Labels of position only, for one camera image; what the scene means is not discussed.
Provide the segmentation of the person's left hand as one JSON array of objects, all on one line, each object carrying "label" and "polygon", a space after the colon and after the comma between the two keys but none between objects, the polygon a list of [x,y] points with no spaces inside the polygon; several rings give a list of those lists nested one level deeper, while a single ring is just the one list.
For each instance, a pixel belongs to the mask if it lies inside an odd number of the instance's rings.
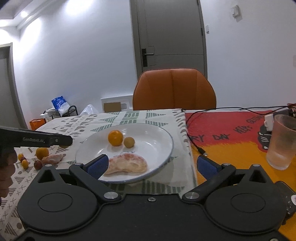
[{"label": "person's left hand", "polygon": [[14,148],[7,147],[1,150],[1,169],[0,169],[0,192],[1,198],[7,197],[9,188],[13,184],[12,176],[16,171],[15,163],[18,156]]}]

